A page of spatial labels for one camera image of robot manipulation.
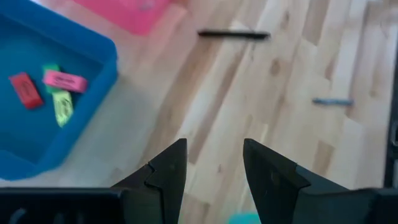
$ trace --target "green eraser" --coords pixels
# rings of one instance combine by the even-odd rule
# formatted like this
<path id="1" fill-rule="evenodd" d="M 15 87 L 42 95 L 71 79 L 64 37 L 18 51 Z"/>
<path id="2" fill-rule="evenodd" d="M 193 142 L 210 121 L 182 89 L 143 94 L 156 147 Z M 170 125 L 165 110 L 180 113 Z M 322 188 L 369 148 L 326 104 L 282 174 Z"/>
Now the green eraser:
<path id="1" fill-rule="evenodd" d="M 45 74 L 45 71 L 47 71 L 47 70 L 60 71 L 61 69 L 56 64 L 49 64 L 49 65 L 44 65 L 43 66 L 44 74 Z M 55 88 L 55 87 L 52 87 L 52 86 L 49 86 L 49 85 L 45 86 L 45 90 L 47 91 L 47 93 L 56 93 L 58 91 L 61 91 L 61 89 Z"/>

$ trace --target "eraser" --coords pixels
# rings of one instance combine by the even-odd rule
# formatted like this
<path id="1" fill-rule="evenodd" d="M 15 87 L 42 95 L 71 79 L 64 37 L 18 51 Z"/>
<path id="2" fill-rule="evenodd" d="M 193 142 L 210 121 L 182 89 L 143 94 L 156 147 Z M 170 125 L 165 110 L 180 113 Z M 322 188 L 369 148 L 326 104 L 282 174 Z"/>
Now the eraser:
<path id="1" fill-rule="evenodd" d="M 53 70 L 53 71 L 58 71 L 58 72 L 61 71 L 60 67 L 58 65 L 56 65 L 56 64 L 44 65 L 43 66 L 43 71 L 44 71 L 43 75 L 45 75 L 47 70 Z M 45 86 L 45 90 L 47 91 L 47 93 L 55 93 L 57 91 L 61 91 L 61 89 L 55 88 L 55 87 L 52 87 L 52 86 L 49 86 L 49 85 Z"/>
<path id="2" fill-rule="evenodd" d="M 43 100 L 28 74 L 21 72 L 18 75 L 9 77 L 9 79 L 14 86 L 20 101 L 27 109 L 33 109 L 43 104 Z"/>
<path id="3" fill-rule="evenodd" d="M 43 82 L 52 87 L 83 93 L 86 91 L 87 80 L 77 75 L 47 70 Z"/>
<path id="4" fill-rule="evenodd" d="M 55 118 L 58 125 L 62 128 L 73 114 L 72 97 L 65 90 L 57 91 L 52 94 L 55 108 Z"/>

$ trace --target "floor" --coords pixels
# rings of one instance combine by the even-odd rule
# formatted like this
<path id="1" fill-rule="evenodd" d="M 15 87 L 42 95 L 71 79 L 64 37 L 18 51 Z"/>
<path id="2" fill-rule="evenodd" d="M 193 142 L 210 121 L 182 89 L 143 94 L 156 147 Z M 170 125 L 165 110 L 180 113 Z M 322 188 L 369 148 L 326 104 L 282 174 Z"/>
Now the floor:
<path id="1" fill-rule="evenodd" d="M 398 38 L 388 3 L 180 0 L 138 37 L 72 1 L 36 1 L 112 38 L 120 77 L 64 165 L 1 186 L 107 187 L 178 138 L 189 150 L 181 223 L 255 211 L 244 138 L 347 188 L 382 186 Z M 272 39 L 199 39 L 203 27 Z M 355 105 L 316 106 L 314 97 Z"/>

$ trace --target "blue tray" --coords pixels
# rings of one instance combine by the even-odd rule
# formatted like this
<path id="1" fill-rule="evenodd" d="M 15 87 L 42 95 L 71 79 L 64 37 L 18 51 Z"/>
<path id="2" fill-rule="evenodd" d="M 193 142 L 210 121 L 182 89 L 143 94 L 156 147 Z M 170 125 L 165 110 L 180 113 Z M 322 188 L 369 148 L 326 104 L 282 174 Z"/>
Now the blue tray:
<path id="1" fill-rule="evenodd" d="M 0 178 L 32 177 L 62 163 L 117 79 L 113 42 L 29 0 L 0 0 Z M 72 94 L 73 116 L 60 128 L 42 66 L 56 63 L 88 80 Z M 44 105 L 25 109 L 8 77 L 27 72 Z"/>

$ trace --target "yellow eraser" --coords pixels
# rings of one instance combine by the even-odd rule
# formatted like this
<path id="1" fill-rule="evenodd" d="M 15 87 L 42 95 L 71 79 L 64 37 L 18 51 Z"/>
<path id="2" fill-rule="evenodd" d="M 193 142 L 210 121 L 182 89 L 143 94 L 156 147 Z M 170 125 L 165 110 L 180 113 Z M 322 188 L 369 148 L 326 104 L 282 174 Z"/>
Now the yellow eraser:
<path id="1" fill-rule="evenodd" d="M 52 93 L 55 107 L 55 117 L 60 127 L 63 127 L 73 114 L 72 97 L 68 91 Z"/>

